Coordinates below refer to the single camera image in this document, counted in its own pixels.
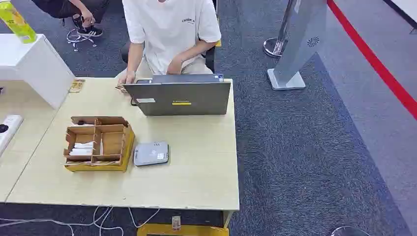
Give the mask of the person's right hand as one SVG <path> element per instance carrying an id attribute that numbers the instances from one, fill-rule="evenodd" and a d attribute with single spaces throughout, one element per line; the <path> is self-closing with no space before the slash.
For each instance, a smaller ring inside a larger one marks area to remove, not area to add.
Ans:
<path id="1" fill-rule="evenodd" d="M 136 72 L 135 71 L 122 71 L 117 75 L 117 85 L 116 88 L 119 90 L 124 89 L 125 84 L 131 84 L 136 79 Z"/>

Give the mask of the person's left hand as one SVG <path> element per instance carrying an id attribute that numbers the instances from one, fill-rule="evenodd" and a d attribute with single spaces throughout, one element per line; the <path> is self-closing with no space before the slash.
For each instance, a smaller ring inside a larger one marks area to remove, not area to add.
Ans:
<path id="1" fill-rule="evenodd" d="M 179 75 L 182 71 L 183 59 L 181 56 L 175 56 L 167 68 L 167 75 Z"/>

